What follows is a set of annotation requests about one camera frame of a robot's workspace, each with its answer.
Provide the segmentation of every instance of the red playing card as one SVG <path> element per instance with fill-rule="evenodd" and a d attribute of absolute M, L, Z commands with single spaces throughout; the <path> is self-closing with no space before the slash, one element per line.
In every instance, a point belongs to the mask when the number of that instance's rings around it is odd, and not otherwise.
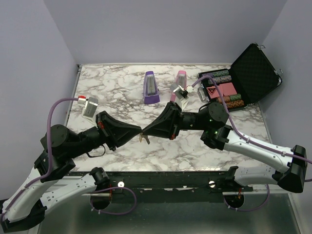
<path fill-rule="evenodd" d="M 218 88 L 223 96 L 223 88 L 220 85 L 218 85 Z M 214 86 L 208 87 L 207 91 L 210 98 L 217 98 L 220 96 L 217 89 Z"/>
<path fill-rule="evenodd" d="M 220 86 L 222 87 L 224 96 L 237 94 L 236 89 L 234 88 L 232 83 L 225 83 L 221 84 Z"/>

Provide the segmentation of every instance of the screw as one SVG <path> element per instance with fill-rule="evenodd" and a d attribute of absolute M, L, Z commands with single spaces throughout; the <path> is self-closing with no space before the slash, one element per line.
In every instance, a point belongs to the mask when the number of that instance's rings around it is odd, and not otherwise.
<path fill-rule="evenodd" d="M 120 181 L 120 182 L 118 183 L 118 187 L 124 187 L 124 186 L 125 186 L 125 183 L 124 183 L 124 182 Z"/>
<path fill-rule="evenodd" d="M 215 187 L 215 182 L 212 180 L 209 181 L 209 187 L 213 189 Z"/>

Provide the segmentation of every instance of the white wall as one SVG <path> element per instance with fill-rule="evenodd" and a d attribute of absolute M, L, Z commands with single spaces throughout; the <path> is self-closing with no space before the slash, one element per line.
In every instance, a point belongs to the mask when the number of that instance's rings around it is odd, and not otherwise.
<path fill-rule="evenodd" d="M 312 1 L 288 0 L 264 41 L 269 60 L 284 72 L 283 83 L 261 102 L 272 140 L 302 145 L 312 159 Z M 312 165 L 307 178 L 312 177 Z M 312 183 L 299 195 L 312 230 Z"/>
<path fill-rule="evenodd" d="M 233 62 L 286 0 L 44 0 L 78 63 Z"/>
<path fill-rule="evenodd" d="M 41 154 L 49 109 L 71 95 L 77 66 L 43 0 L 2 1 L 0 29 L 0 199 L 6 199 Z M 64 122 L 67 106 L 53 123 Z"/>

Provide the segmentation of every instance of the white marble countertop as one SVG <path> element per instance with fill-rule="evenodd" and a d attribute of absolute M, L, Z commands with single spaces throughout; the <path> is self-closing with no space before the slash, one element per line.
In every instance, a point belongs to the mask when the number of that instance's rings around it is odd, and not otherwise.
<path fill-rule="evenodd" d="M 169 89 L 179 70 L 187 72 L 188 84 L 192 84 L 199 72 L 226 68 L 220 65 L 84 65 L 78 81 L 76 94 L 99 99 L 97 112 L 107 111 L 112 117 L 141 126 L 150 124 L 163 111 L 170 100 Z M 142 98 L 145 72 L 153 71 L 160 92 L 160 102 L 144 105 Z M 197 112 L 202 106 L 196 92 L 184 111 Z M 81 116 L 82 107 L 73 103 L 68 127 L 75 132 L 92 125 Z M 231 112 L 241 132 L 269 142 L 264 121 L 257 104 L 244 110 Z M 89 171 L 103 167 L 106 171 L 206 171 L 227 170 L 231 166 L 252 167 L 262 165 L 249 157 L 220 150 L 209 149 L 200 140 L 201 131 L 181 131 L 175 140 L 149 137 L 150 145 L 139 136 L 117 148 L 107 149 L 98 158 L 82 155 L 75 158 L 76 171 Z"/>

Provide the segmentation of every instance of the poker chip case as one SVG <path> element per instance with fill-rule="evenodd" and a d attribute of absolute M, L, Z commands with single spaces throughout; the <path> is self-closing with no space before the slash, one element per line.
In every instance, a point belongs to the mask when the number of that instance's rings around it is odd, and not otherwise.
<path fill-rule="evenodd" d="M 260 101 L 282 83 L 280 70 L 277 71 L 274 69 L 263 53 L 261 46 L 257 43 L 250 44 L 235 60 L 230 69 L 202 72 L 199 73 L 197 77 L 201 78 L 213 72 L 226 72 L 226 70 L 228 70 L 229 75 L 232 77 L 230 82 L 232 82 L 236 92 L 241 94 L 241 99 L 244 101 L 244 106 L 232 108 L 229 109 L 229 111 L 239 110 L 245 108 L 249 104 Z M 211 86 L 213 85 L 211 85 L 208 79 L 202 80 L 201 87 L 198 89 L 198 94 L 203 102 L 215 101 L 210 98 L 207 91 L 207 88 Z"/>

